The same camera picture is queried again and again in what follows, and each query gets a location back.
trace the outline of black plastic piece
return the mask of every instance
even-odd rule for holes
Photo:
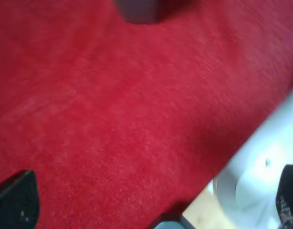
[[[159,0],[115,0],[123,18],[130,23],[154,23]]]
[[[35,228],[39,209],[32,170],[22,170],[0,184],[0,229]]]

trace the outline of black object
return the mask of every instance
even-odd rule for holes
[[[0,229],[35,228],[39,208],[32,170],[22,170],[0,184]]]
[[[153,23],[158,18],[159,0],[115,0],[123,18],[130,23]]]
[[[286,165],[283,169],[276,196],[276,208],[282,229],[293,229],[293,165]]]

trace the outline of red carpet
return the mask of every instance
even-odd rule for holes
[[[144,229],[292,87],[293,0],[202,0],[155,25],[105,0],[0,0],[0,182],[35,170],[40,229]]]

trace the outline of white floor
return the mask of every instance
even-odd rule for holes
[[[293,92],[218,175],[214,192],[239,229],[279,227],[275,196],[286,164],[293,164]]]

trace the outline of tan floor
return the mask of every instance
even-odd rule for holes
[[[188,229],[237,229],[208,187],[183,212],[182,221]]]

